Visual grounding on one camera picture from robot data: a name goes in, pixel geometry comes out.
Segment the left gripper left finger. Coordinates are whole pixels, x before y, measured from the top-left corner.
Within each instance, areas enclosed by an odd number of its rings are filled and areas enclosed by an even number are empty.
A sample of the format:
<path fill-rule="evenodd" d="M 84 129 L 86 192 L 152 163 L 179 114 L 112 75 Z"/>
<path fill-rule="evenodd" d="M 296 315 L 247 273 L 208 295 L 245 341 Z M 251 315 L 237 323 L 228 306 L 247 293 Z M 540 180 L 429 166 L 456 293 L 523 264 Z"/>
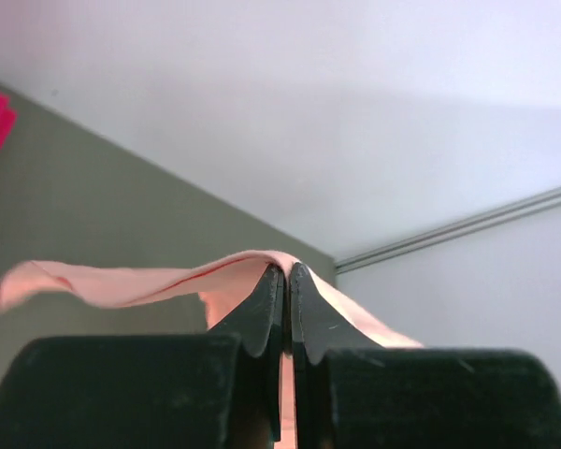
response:
<path fill-rule="evenodd" d="M 210 331 L 33 340 L 0 383 L 0 448 L 270 448 L 285 280 L 266 268 Z"/>

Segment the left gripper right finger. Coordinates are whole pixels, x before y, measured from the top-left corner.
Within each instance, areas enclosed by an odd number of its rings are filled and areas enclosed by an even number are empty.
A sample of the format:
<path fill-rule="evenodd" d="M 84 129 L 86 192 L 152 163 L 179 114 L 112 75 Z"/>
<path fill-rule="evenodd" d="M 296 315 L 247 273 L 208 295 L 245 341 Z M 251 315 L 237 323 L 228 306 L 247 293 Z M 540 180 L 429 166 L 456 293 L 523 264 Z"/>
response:
<path fill-rule="evenodd" d="M 393 349 L 352 325 L 309 269 L 290 278 L 300 448 L 561 448 L 561 394 L 531 354 Z"/>

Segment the salmon pink t shirt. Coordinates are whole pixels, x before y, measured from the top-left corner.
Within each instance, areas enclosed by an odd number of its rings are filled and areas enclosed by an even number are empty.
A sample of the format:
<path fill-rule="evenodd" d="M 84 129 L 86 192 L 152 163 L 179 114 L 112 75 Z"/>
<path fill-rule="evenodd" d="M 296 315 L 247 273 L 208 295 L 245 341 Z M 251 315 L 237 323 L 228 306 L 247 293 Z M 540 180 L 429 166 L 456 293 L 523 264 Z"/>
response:
<path fill-rule="evenodd" d="M 18 307 L 42 292 L 67 292 L 102 309 L 150 304 L 197 293 L 205 304 L 208 330 L 253 291 L 268 266 L 280 268 L 289 280 L 294 256 L 279 251 L 248 250 L 195 268 L 93 268 L 56 261 L 25 261 L 0 279 L 0 313 Z M 395 332 L 351 298 L 305 266 L 324 305 L 331 306 L 350 325 L 387 348 L 422 348 L 416 340 Z M 280 441 L 274 448 L 296 448 L 293 359 L 281 361 Z"/>

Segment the right aluminium frame post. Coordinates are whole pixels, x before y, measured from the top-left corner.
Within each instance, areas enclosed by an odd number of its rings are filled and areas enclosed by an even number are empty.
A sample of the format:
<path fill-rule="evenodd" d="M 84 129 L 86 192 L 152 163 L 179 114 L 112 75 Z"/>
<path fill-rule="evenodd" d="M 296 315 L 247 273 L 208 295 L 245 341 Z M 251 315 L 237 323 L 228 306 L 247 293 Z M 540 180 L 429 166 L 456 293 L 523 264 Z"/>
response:
<path fill-rule="evenodd" d="M 561 187 L 337 261 L 336 273 L 355 271 L 557 207 L 561 207 Z"/>

